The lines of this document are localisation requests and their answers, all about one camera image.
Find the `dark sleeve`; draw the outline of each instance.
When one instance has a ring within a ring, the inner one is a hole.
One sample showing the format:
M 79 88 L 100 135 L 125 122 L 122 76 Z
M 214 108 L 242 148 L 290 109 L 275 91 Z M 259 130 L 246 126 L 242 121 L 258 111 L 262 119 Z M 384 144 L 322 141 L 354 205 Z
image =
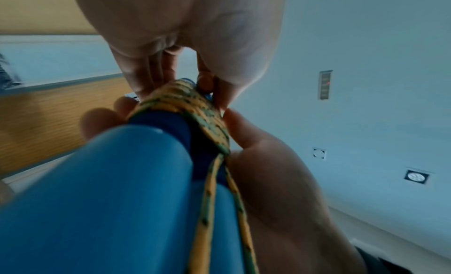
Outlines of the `dark sleeve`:
M 369 255 L 365 251 L 356 247 L 363 261 L 366 264 L 368 274 L 413 274 L 409 270 L 381 258 Z

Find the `skin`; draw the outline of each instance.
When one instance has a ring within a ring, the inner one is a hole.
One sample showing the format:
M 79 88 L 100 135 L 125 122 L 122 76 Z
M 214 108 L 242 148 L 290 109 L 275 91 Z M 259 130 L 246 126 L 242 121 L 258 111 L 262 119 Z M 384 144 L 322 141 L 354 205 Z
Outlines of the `skin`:
M 86 140 L 126 123 L 136 106 L 122 97 L 114 111 L 87 112 L 80 121 Z M 334 225 L 313 175 L 285 143 L 227 109 L 224 122 L 242 147 L 228 158 L 241 191 L 260 273 L 364 274 L 356 249 Z
M 199 89 L 224 110 L 268 67 L 285 0 L 76 1 L 140 98 L 175 76 L 181 48 L 190 47 Z

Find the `white ceiling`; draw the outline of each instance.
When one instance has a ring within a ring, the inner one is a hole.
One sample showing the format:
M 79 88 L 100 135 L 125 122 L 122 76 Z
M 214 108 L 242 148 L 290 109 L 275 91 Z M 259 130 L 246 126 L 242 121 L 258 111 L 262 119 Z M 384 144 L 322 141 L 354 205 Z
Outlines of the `white ceiling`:
M 301 156 L 332 207 L 451 258 L 450 64 L 449 0 L 287 0 L 267 74 L 233 106 Z M 410 182 L 408 167 L 433 175 Z

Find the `wood surface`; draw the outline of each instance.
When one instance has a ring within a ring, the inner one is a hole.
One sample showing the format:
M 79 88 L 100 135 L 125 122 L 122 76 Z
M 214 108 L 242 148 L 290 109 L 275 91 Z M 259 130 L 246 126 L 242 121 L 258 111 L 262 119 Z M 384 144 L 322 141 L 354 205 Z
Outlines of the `wood surface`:
M 0 33 L 96 33 L 75 0 L 0 0 Z
M 130 92 L 119 77 L 0 96 L 0 176 L 81 146 L 80 117 Z

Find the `yellow rope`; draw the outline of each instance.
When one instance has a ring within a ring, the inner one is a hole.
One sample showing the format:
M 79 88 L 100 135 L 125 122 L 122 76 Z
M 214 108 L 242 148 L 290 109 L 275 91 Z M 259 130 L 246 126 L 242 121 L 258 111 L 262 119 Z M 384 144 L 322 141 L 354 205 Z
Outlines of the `yellow rope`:
M 187 266 L 189 274 L 208 274 L 210 272 L 211 240 L 213 236 L 216 177 L 224 162 L 224 156 L 230 154 L 229 135 L 226 126 L 219 110 L 214 107 L 212 102 L 199 94 L 192 83 L 185 80 L 172 81 L 155 90 L 136 107 L 129 118 L 147 110 L 165 110 L 179 113 L 186 119 L 196 122 L 204 135 L 213 141 L 218 148 L 218 156 L 211 163 L 205 179 L 200 215 Z M 227 184 L 233 195 L 237 212 L 246 274 L 258 274 L 257 260 L 244 204 L 228 168 L 226 167 L 225 170 Z

